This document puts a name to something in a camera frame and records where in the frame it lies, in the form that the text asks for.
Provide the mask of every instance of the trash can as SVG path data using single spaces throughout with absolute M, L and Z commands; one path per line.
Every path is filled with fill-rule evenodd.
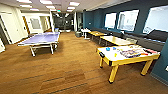
M 81 37 L 81 34 L 82 34 L 82 33 L 79 32 L 79 31 L 75 32 L 75 36 L 76 36 L 76 37 Z

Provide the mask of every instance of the ping pong table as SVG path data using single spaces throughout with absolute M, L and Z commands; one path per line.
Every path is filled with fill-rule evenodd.
M 50 47 L 53 54 L 53 50 L 57 47 L 59 35 L 60 32 L 39 33 L 18 43 L 18 46 L 30 46 L 33 56 L 35 56 L 36 49 L 42 47 Z

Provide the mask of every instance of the baseboard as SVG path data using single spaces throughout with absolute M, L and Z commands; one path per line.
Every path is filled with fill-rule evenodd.
M 156 74 L 154 74 L 154 73 L 150 73 L 150 75 L 153 77 L 153 78 L 155 78 L 155 79 L 157 79 L 158 81 L 160 81 L 161 83 L 163 83 L 163 84 L 165 84 L 166 86 L 168 86 L 168 82 L 166 81 L 166 80 L 164 80 L 164 79 L 162 79 L 161 77 L 159 77 L 158 75 L 156 75 Z

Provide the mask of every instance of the ceiling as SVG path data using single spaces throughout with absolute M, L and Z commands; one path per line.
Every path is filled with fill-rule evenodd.
M 32 3 L 29 5 L 32 6 L 32 8 L 37 8 L 39 11 L 49 11 L 48 8 L 46 8 L 47 5 L 44 5 L 40 2 L 40 0 L 30 0 Z M 87 11 L 95 10 L 98 8 L 106 8 L 109 6 L 113 6 L 116 4 L 128 2 L 131 0 L 50 0 L 55 6 L 57 10 L 61 10 L 61 12 L 66 12 L 67 8 L 70 6 L 70 2 L 78 2 L 80 3 L 79 6 L 75 7 L 73 12 L 82 12 L 84 9 Z M 18 7 L 21 11 L 31 11 L 30 8 L 23 8 L 20 5 L 23 3 L 20 3 L 16 0 L 0 0 L 0 3 L 5 5 L 10 5 L 14 7 Z

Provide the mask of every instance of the table leg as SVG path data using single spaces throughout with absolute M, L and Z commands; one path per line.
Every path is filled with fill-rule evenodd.
M 84 39 L 90 39 L 90 38 L 87 38 L 87 35 L 86 35 L 87 32 L 85 32 L 85 38 Z
M 146 75 L 150 65 L 152 64 L 152 61 L 153 60 L 149 60 L 149 61 L 146 62 L 145 66 L 144 66 L 144 68 L 143 68 L 143 70 L 141 72 L 141 75 Z
M 100 68 L 103 68 L 103 58 L 100 59 Z
M 92 40 L 93 40 L 93 35 L 92 35 Z
M 99 44 L 101 43 L 101 38 L 99 39 Z
M 106 46 L 107 46 L 107 41 L 106 41 Z
M 53 54 L 53 47 L 52 47 L 52 44 L 50 44 L 50 47 L 51 47 L 51 53 Z
M 115 78 L 115 75 L 117 73 L 118 67 L 119 67 L 119 65 L 112 66 L 112 71 L 111 71 L 111 75 L 110 75 L 110 78 L 109 78 L 110 84 L 112 84 L 114 82 L 114 78 Z
M 34 53 L 33 48 L 31 46 L 30 46 L 30 50 L 32 52 L 32 55 L 35 56 L 35 53 Z

